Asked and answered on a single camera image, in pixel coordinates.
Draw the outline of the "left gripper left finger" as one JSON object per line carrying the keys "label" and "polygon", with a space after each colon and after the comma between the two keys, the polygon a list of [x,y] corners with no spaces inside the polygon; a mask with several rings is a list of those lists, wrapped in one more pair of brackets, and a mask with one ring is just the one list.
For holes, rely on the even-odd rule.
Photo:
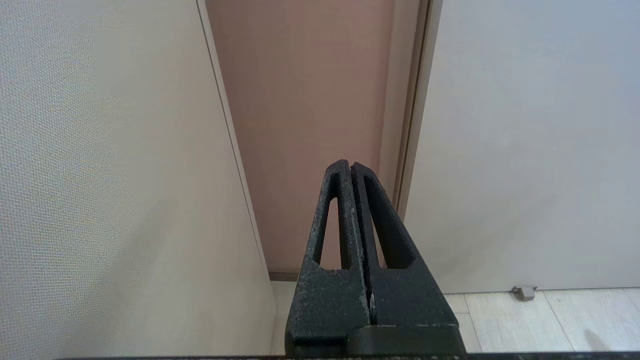
{"label": "left gripper left finger", "polygon": [[[321,265],[330,203],[338,209],[341,267]],[[346,354],[348,335],[370,323],[364,251],[349,162],[327,167],[285,327],[291,358]]]}

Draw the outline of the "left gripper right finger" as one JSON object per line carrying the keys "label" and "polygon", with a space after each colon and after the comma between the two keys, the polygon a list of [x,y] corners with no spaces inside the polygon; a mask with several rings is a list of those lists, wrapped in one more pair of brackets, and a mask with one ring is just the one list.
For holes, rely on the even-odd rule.
{"label": "left gripper right finger", "polygon": [[351,175],[369,323],[350,333],[350,353],[466,358],[457,317],[377,175],[359,162]]}

